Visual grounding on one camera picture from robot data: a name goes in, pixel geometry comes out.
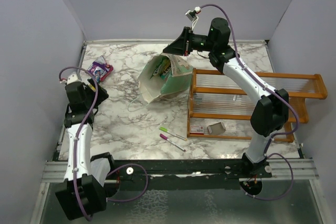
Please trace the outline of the blue candy packet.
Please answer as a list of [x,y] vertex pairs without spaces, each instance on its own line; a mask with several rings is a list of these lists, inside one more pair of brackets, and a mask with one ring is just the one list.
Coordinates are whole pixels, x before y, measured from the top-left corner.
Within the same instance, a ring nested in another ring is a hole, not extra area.
[[104,70],[98,66],[93,66],[90,69],[90,73],[94,76],[95,80],[99,83],[101,81],[101,78],[103,77]]

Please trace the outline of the mint green Fox's candy packet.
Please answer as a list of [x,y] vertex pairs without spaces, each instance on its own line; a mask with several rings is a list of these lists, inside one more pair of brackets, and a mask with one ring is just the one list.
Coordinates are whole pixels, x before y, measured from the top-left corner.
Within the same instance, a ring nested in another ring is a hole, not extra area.
[[172,75],[172,64],[168,57],[163,57],[155,66],[151,75],[153,77],[160,77],[162,80],[167,80]]

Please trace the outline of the green printed paper bag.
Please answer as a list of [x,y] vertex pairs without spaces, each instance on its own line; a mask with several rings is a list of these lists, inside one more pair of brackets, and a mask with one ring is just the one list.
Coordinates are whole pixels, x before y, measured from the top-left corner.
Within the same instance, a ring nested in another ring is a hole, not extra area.
[[[155,66],[163,57],[170,59],[172,75],[167,80],[162,80],[160,77],[151,78]],[[150,104],[162,97],[184,92],[191,85],[193,70],[194,67],[180,56],[164,53],[153,56],[138,77],[140,94],[134,101],[142,98],[147,104]]]

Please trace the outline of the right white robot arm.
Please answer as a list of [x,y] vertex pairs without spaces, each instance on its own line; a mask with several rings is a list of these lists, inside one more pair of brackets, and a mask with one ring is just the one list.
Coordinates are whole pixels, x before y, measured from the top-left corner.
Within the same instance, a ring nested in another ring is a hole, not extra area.
[[268,87],[240,59],[236,49],[228,43],[233,36],[230,22],[214,18],[207,35],[197,35],[190,27],[184,27],[180,36],[163,49],[163,53],[188,56],[192,51],[207,51],[211,65],[233,80],[255,104],[250,123],[255,133],[249,148],[243,154],[241,171],[246,177],[254,177],[266,161],[265,153],[272,133],[280,130],[288,121],[289,95],[285,89]]

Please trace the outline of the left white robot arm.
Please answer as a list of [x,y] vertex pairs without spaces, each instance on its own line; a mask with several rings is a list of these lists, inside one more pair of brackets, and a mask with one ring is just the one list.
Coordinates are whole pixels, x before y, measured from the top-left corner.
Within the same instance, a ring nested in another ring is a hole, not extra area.
[[56,186],[55,195],[69,220],[91,218],[106,209],[105,179],[116,172],[110,153],[90,154],[94,110],[109,96],[92,79],[88,81],[84,83],[71,74],[65,85],[69,103],[64,125],[69,137],[69,156],[64,180]]

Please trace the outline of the purple snack packet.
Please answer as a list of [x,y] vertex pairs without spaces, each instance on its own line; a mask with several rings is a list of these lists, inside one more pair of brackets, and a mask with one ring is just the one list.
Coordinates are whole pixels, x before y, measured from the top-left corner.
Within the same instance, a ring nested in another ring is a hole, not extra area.
[[101,81],[100,82],[103,82],[106,77],[112,73],[112,71],[114,70],[113,66],[110,65],[104,56],[100,56],[98,58],[96,58],[92,64],[89,66],[89,68],[87,69],[88,72],[90,72],[90,69],[93,67],[93,66],[98,66],[100,67],[101,69],[104,70],[104,74],[103,74],[103,77],[101,78]]

